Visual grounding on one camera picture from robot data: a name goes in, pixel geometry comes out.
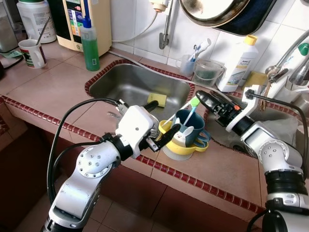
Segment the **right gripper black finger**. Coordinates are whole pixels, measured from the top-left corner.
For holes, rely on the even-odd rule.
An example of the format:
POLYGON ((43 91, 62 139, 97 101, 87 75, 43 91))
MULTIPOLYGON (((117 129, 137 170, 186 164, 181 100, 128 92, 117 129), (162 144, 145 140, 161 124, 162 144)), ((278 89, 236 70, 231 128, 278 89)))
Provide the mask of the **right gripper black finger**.
POLYGON ((219 99, 203 90, 197 90, 195 97, 205 106, 205 108, 216 108, 219 105, 219 99))

